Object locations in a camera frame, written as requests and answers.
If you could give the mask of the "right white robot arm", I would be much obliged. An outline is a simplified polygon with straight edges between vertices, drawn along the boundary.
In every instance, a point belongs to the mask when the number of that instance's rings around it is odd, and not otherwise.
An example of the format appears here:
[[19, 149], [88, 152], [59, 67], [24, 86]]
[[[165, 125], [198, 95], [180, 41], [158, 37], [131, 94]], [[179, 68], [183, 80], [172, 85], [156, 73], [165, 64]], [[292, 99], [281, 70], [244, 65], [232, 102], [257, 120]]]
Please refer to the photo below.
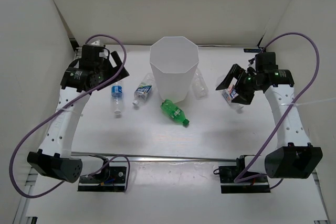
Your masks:
[[263, 157], [265, 173], [270, 178], [306, 179], [323, 157], [322, 149], [313, 146], [303, 129], [294, 80], [288, 69], [279, 69], [274, 52], [260, 52], [249, 60], [249, 67], [232, 65], [217, 90], [233, 84], [232, 103], [250, 105], [256, 91], [265, 95], [275, 122], [276, 150]]

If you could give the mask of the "clear bottle red blue label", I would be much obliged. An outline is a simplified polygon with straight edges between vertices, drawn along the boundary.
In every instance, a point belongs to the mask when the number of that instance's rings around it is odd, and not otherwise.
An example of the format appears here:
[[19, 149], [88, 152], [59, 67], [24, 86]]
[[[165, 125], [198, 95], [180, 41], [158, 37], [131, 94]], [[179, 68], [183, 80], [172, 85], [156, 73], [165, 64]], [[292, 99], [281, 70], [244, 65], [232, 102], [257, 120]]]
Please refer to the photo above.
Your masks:
[[224, 97], [231, 109], [235, 110], [237, 113], [242, 113], [244, 106], [242, 104], [233, 103], [233, 99], [238, 96], [233, 84], [230, 84], [227, 89], [224, 89], [222, 91], [222, 96]]

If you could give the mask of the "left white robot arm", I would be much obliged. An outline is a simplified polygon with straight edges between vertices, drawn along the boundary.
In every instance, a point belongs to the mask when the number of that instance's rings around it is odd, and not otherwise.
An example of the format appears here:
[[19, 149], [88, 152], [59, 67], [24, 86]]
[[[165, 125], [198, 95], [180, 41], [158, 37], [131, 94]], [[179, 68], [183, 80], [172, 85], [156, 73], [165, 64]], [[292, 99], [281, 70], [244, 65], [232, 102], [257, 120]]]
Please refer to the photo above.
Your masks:
[[129, 76], [118, 53], [99, 40], [84, 44], [79, 53], [80, 57], [68, 66], [61, 80], [56, 117], [38, 150], [27, 157], [39, 174], [69, 183], [76, 182], [82, 171], [82, 161], [71, 158], [71, 147], [92, 92]]

